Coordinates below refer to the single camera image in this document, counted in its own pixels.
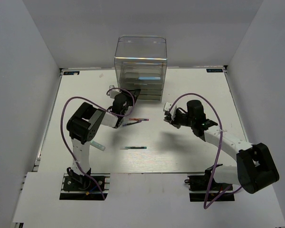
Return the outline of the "red gel pen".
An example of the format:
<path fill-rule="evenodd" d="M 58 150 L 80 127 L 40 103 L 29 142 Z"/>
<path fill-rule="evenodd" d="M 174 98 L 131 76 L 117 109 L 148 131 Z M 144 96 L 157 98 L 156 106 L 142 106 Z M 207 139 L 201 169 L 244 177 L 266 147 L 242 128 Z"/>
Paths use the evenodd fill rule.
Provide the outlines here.
<path fill-rule="evenodd" d="M 129 118 L 129 121 L 149 121 L 148 118 Z"/>

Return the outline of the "purple gel pen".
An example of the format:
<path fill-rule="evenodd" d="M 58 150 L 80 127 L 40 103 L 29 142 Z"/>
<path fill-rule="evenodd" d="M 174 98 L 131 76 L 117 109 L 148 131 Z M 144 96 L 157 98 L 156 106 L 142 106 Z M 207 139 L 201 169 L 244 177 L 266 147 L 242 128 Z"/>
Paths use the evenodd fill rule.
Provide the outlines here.
<path fill-rule="evenodd" d="M 139 124 L 141 123 L 142 121 L 135 121 L 135 122 L 131 122 L 131 123 L 126 123 L 126 124 L 123 124 L 122 127 L 127 127 L 127 126 L 130 126 L 130 125 L 134 125 L 134 124 Z"/>

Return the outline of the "clear acrylic drawer organizer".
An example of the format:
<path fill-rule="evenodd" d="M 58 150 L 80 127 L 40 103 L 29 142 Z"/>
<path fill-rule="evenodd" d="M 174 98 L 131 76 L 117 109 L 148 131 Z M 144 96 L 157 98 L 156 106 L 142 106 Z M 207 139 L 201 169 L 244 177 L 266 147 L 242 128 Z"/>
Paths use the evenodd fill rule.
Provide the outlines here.
<path fill-rule="evenodd" d="M 119 88 L 141 89 L 140 100 L 162 100 L 167 71 L 166 39 L 159 36 L 123 35 L 117 41 L 114 68 Z M 138 80 L 161 77 L 161 80 Z"/>

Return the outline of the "green black gel pen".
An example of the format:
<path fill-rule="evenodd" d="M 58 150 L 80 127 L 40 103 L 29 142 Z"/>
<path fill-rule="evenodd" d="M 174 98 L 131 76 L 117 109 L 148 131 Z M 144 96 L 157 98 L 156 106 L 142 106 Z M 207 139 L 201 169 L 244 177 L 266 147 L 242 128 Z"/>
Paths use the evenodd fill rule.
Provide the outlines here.
<path fill-rule="evenodd" d="M 121 150 L 145 150 L 147 149 L 146 146 L 125 146 L 121 147 Z"/>

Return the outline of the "green capped highlighter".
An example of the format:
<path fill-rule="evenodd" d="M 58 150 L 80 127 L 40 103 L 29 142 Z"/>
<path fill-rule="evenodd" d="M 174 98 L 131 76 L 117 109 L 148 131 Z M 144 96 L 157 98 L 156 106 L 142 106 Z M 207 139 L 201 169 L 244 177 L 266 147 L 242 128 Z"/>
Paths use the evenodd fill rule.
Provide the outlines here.
<path fill-rule="evenodd" d="M 104 150 L 105 150 L 105 146 L 103 146 L 103 145 L 97 143 L 96 141 L 91 141 L 91 142 L 90 142 L 90 145 L 93 146 L 93 147 L 95 147 L 95 148 L 97 148 L 97 149 L 99 149 L 99 150 L 101 150 L 101 151 L 104 151 Z"/>

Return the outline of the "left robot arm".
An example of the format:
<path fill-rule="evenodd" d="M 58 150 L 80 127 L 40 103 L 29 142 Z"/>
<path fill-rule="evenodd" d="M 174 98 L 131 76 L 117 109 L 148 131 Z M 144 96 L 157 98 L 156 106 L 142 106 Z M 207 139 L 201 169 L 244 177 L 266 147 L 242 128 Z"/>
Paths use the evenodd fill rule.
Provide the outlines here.
<path fill-rule="evenodd" d="M 91 167 L 89 164 L 90 142 L 94 139 L 101 125 L 119 128 L 124 117 L 129 116 L 140 95 L 141 89 L 126 90 L 110 86 L 106 94 L 113 99 L 112 105 L 105 109 L 85 101 L 68 120 L 66 129 L 72 141 L 72 167 L 68 175 L 75 177 L 75 185 L 82 190 L 91 184 Z"/>

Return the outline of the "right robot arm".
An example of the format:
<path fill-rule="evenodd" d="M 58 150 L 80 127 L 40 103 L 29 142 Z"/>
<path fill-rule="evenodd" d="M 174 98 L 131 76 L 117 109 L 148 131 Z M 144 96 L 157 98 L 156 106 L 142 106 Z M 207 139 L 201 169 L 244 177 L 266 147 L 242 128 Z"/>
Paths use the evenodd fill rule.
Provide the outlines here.
<path fill-rule="evenodd" d="M 166 102 L 163 111 L 166 122 L 177 129 L 191 128 L 195 136 L 217 146 L 236 161 L 236 166 L 217 164 L 207 168 L 204 178 L 208 188 L 217 189 L 222 183 L 235 184 L 254 194 L 279 181 L 269 148 L 263 143 L 252 144 L 222 131 L 216 122 L 206 118 L 199 100 L 188 101 L 186 111 Z"/>

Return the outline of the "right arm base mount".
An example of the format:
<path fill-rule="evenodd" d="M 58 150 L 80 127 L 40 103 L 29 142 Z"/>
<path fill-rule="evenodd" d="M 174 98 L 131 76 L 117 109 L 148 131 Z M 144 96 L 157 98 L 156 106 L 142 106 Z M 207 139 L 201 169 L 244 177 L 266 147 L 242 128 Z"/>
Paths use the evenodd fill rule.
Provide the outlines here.
<path fill-rule="evenodd" d="M 184 180 L 184 183 L 189 187 L 190 202 L 203 202 L 206 196 L 206 190 L 209 182 L 209 177 L 206 175 L 189 175 Z M 226 183 L 216 183 L 212 181 L 208 202 L 212 201 L 217 195 L 219 195 L 225 188 L 228 187 Z M 232 194 L 233 187 L 231 186 L 217 201 L 235 201 L 235 197 Z"/>

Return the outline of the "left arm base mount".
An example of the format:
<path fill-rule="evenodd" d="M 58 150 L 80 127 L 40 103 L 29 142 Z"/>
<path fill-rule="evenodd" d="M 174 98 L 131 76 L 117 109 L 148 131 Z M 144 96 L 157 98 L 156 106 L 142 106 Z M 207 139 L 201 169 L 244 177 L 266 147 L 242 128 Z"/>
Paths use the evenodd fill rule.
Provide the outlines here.
<path fill-rule="evenodd" d="M 110 187 L 110 174 L 94 174 L 92 176 L 99 184 L 104 198 L 99 191 L 97 185 L 89 180 L 87 185 L 80 185 L 79 183 L 72 180 L 68 174 L 64 174 L 61 191 L 60 200 L 84 200 L 84 201 L 103 201 L 107 197 Z"/>

